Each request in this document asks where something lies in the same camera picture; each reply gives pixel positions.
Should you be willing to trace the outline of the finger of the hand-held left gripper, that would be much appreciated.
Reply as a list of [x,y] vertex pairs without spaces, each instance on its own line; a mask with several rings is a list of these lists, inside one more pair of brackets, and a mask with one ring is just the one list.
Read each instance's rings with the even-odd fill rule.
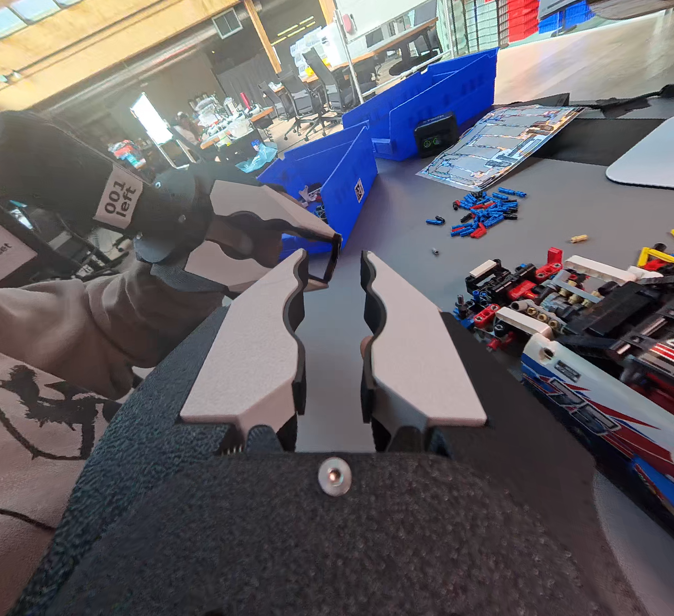
[[254,292],[267,292],[269,285],[275,288],[275,277],[265,278],[279,263],[282,241],[274,239],[262,244],[262,260],[255,257],[234,258],[227,253],[223,244],[206,240],[193,250],[187,258],[185,271],[210,280],[225,287],[229,296],[239,296],[251,287]]
[[341,244],[342,237],[295,199],[266,185],[215,181],[210,193],[217,219],[242,230],[265,230],[308,241]]

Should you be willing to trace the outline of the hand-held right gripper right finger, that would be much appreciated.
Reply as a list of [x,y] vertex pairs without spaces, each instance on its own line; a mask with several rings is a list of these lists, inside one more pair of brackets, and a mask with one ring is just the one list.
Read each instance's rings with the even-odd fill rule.
[[447,315],[370,250],[361,253],[364,345],[363,422],[376,450],[390,450],[400,433],[423,449],[447,427],[484,428],[488,417],[447,328]]

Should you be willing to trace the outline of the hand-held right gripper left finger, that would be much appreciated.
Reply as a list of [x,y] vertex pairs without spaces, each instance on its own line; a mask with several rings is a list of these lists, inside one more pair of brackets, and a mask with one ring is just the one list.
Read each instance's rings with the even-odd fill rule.
[[296,250],[234,299],[181,408],[187,425],[229,425],[237,441],[266,426],[292,450],[306,403],[308,253]]

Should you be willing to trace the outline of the blue parts bin with tag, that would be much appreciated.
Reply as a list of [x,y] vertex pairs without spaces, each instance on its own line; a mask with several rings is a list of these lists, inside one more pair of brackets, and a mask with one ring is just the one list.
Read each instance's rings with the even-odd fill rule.
[[356,124],[284,152],[257,176],[262,184],[282,186],[300,202],[320,188],[318,200],[308,204],[317,216],[342,237],[344,247],[377,177],[377,165],[367,123]]

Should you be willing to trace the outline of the person's left forearm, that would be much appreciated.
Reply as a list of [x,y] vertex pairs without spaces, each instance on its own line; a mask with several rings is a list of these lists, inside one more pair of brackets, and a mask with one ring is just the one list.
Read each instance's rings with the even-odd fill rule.
[[219,283],[143,261],[89,282],[2,288],[1,353],[118,399],[134,367],[156,367],[223,299]]

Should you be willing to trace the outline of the grey desk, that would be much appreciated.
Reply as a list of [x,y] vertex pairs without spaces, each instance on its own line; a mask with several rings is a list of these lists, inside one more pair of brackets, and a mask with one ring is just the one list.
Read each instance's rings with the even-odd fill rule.
[[[307,351],[308,404],[299,419],[299,452],[373,452],[371,429],[360,403],[358,350],[369,333],[360,285],[362,250],[371,250],[442,310],[464,290],[468,272],[498,258],[507,268],[540,263],[557,247],[625,269],[643,247],[663,243],[673,251],[673,191],[616,184],[606,166],[532,158],[504,186],[527,192],[518,221],[492,228],[481,240],[449,237],[462,213],[451,210],[461,192],[417,176],[423,162],[377,162],[378,176],[342,251],[330,287],[305,297],[299,335]],[[574,235],[587,234],[579,244]],[[440,250],[434,257],[432,248]],[[649,615],[673,614],[673,538],[591,463],[589,452],[553,418],[512,373],[504,353],[490,352],[461,329],[453,334],[470,373],[486,377],[487,390],[515,428],[513,457],[552,457],[560,449],[569,466],[589,472],[590,502],[599,504],[602,530],[619,566]]]

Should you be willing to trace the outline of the blue plastic bag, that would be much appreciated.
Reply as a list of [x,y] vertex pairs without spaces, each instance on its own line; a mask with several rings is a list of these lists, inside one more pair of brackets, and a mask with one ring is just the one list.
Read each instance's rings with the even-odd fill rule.
[[235,164],[242,173],[254,173],[264,170],[278,156],[278,145],[275,142],[260,142],[253,146],[254,155]]

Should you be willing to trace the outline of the black office chair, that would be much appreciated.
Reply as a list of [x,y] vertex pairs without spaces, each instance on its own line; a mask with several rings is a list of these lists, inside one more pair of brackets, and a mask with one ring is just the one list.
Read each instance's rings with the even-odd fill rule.
[[390,67],[389,74],[391,76],[407,72],[443,53],[435,25],[420,32],[415,38],[403,40],[397,49],[400,50],[400,61]]
[[279,120],[288,120],[289,113],[282,97],[267,82],[259,83],[257,86],[262,96],[274,107],[276,117]]
[[318,121],[318,112],[314,103],[314,97],[309,88],[303,83],[297,73],[292,71],[282,71],[280,74],[280,83],[291,100],[292,110],[294,112],[294,121],[291,128],[284,134],[283,140],[288,139],[289,133],[293,132],[301,135],[300,131],[304,125],[307,125],[307,131],[302,134],[304,141],[308,141],[308,136]]
[[318,78],[324,91],[326,107],[339,123],[346,110],[346,99],[335,75],[322,60],[315,47],[304,53],[304,59],[309,68]]

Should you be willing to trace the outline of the toy race car model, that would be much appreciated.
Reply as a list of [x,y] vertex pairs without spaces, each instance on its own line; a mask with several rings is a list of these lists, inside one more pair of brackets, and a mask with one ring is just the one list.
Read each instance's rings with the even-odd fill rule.
[[626,269],[552,247],[540,265],[488,259],[454,317],[576,435],[604,472],[673,527],[673,253]]

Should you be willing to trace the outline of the pile of blue pins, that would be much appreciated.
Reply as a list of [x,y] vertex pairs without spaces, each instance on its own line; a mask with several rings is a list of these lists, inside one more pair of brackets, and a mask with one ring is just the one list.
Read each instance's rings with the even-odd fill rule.
[[483,238],[496,225],[516,221],[520,201],[527,197],[524,191],[499,187],[493,192],[468,192],[461,199],[454,199],[450,204],[451,210],[462,213],[462,216],[457,224],[449,228],[449,237]]

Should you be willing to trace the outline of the black small device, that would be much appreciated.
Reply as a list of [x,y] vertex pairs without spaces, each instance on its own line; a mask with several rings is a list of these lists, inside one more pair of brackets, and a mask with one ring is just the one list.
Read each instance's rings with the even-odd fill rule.
[[413,134],[419,157],[437,156],[454,146],[460,138],[459,124],[453,112],[420,122]]

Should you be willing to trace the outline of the blue plastic bin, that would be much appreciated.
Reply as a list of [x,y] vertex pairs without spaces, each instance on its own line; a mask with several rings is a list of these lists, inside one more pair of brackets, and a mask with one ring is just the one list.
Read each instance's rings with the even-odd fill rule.
[[414,130],[451,112],[458,125],[490,110],[499,50],[431,64],[342,116],[349,129],[367,123],[375,157],[403,161],[417,155]]

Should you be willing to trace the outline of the wooden long table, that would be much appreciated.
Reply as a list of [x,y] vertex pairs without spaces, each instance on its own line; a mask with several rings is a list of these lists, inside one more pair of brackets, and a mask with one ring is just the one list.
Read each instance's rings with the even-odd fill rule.
[[422,22],[421,24],[398,33],[396,35],[380,39],[372,45],[366,44],[366,36],[357,38],[346,45],[345,55],[343,56],[343,61],[339,63],[330,64],[331,69],[340,68],[343,66],[349,65],[349,58],[352,64],[362,62],[368,58],[372,58],[376,55],[385,52],[391,52],[393,50],[399,49],[403,45],[409,44],[416,40],[417,38],[424,38],[427,32],[434,28],[437,24],[439,18],[434,17],[428,21]]

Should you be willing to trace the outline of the holographic sticker sheet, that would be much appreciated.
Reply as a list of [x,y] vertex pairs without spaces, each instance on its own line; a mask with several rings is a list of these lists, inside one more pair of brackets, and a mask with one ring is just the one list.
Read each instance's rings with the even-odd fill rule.
[[417,176],[467,192],[492,187],[585,111],[525,104],[487,113]]

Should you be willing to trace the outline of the white monitor stand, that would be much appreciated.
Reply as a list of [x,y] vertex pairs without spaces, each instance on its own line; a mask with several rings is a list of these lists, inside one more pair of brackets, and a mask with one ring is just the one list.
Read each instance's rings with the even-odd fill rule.
[[605,175],[616,184],[673,190],[673,118],[619,157]]

